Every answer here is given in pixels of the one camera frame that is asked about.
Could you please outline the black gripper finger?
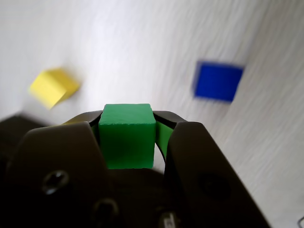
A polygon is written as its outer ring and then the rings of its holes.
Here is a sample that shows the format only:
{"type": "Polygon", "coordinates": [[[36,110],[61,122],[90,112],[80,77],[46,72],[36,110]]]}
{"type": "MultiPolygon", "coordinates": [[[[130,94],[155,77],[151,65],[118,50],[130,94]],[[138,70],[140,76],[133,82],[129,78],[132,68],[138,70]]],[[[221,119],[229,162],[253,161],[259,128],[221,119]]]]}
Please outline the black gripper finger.
{"type": "Polygon", "coordinates": [[[30,130],[4,176],[7,228],[130,228],[92,126],[102,112],[30,130]]]}
{"type": "Polygon", "coordinates": [[[164,177],[186,228],[267,228],[269,223],[202,123],[169,111],[156,121],[172,129],[164,177]]]}

